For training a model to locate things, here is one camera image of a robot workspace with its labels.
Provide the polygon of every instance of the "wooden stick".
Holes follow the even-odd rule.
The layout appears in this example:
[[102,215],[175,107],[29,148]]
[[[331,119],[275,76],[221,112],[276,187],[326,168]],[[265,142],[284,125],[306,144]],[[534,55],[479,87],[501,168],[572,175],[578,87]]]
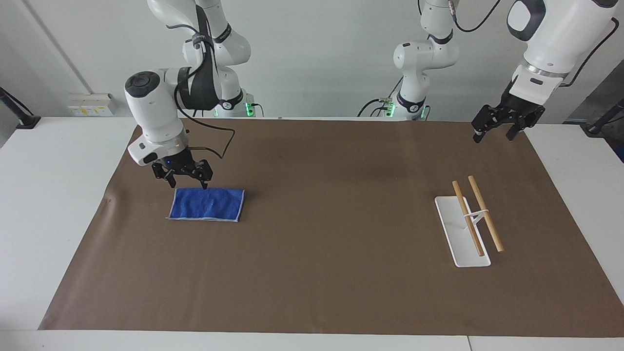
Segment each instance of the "wooden stick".
[[[477,197],[479,207],[481,207],[482,210],[486,210],[487,206],[485,205],[485,200],[483,199],[483,195],[481,195],[481,190],[479,190],[476,179],[474,179],[474,176],[469,175],[468,181],[470,182],[470,186],[472,186],[472,191],[474,191],[474,195]],[[496,245],[496,250],[498,252],[503,252],[505,248],[503,247],[503,243],[500,241],[499,233],[496,231],[496,227],[494,227],[494,221],[492,220],[492,215],[490,215],[490,211],[485,211],[484,217],[487,228],[490,230],[490,235],[494,240],[494,245]]]
[[453,181],[453,188],[455,189],[455,195],[457,196],[457,200],[459,201],[459,207],[462,208],[462,212],[464,213],[466,224],[468,225],[468,229],[470,230],[470,234],[472,235],[472,241],[474,241],[474,246],[477,248],[477,253],[479,254],[479,256],[483,256],[485,254],[483,253],[483,248],[481,247],[481,243],[479,242],[477,231],[474,229],[472,218],[469,215],[467,215],[468,208],[466,207],[466,203],[464,202],[462,189],[459,188],[459,183],[456,180]]

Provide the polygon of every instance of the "black metal pole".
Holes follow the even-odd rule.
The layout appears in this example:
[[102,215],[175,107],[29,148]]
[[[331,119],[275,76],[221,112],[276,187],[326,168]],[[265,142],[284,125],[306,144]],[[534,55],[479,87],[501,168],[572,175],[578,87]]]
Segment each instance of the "black metal pole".
[[27,115],[19,106],[6,94],[6,91],[0,87],[0,101],[2,101],[6,107],[8,107],[19,119],[17,129],[32,129],[35,128],[37,122],[41,119],[39,116]]
[[587,128],[587,132],[591,134],[598,134],[602,130],[602,126],[612,120],[618,113],[624,109],[624,99],[620,100],[615,106],[611,107],[604,116],[599,118],[594,124]]

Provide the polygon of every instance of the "white wall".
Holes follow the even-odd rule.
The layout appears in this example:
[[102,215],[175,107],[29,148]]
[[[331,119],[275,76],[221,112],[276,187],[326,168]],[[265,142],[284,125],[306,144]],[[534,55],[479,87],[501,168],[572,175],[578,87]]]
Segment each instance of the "white wall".
[[[16,15],[5,7],[22,1],[32,6],[95,92],[110,92],[123,100],[123,84],[133,73],[185,65],[180,52],[184,34],[167,30],[145,0],[2,0],[0,23]],[[472,27],[493,3],[462,1],[461,24]],[[505,25],[512,3],[503,0],[478,31],[456,31],[459,62],[429,73],[431,119],[470,121],[481,105],[498,103],[525,49]],[[426,37],[416,0],[223,0],[223,6],[229,22],[252,45],[251,60],[234,69],[269,116],[355,115],[364,102],[387,95],[400,78],[392,64],[396,45]],[[624,19],[624,6],[620,7],[617,13]],[[16,27],[10,29],[0,26],[5,37],[32,25],[14,22]],[[20,36],[12,47],[23,57],[33,51],[33,45]],[[596,53],[573,87],[553,95],[543,121],[562,122],[622,59],[624,29]],[[0,65],[3,72],[13,68],[4,61]],[[50,65],[50,69],[64,69],[62,64]],[[47,81],[48,94],[56,97],[80,89],[75,78],[64,82],[58,74],[52,77],[41,70],[37,76]],[[33,88],[13,73],[2,78],[3,84],[6,78],[8,87],[23,92],[33,104],[39,91],[46,89]],[[59,112],[56,106],[40,113]]]

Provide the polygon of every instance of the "white tray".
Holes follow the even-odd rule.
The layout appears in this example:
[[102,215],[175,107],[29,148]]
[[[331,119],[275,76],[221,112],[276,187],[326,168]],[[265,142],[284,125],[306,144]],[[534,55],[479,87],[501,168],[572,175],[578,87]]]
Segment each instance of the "white tray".
[[[464,198],[464,202],[466,203],[468,212],[472,212],[466,198]],[[477,249],[474,247],[470,231],[466,228],[466,220],[464,219],[462,209],[459,207],[457,197],[438,196],[436,197],[436,207],[455,265],[460,268],[489,266],[491,264],[490,256],[487,254],[487,250],[481,239],[481,233],[479,233],[479,229],[475,225],[479,244],[483,248],[484,253],[483,256],[479,257]]]

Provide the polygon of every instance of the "white power box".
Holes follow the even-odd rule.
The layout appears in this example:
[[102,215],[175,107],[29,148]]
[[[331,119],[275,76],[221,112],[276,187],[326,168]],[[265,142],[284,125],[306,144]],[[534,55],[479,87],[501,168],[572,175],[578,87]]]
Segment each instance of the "white power box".
[[74,116],[114,116],[117,104],[110,94],[70,94],[69,110]]

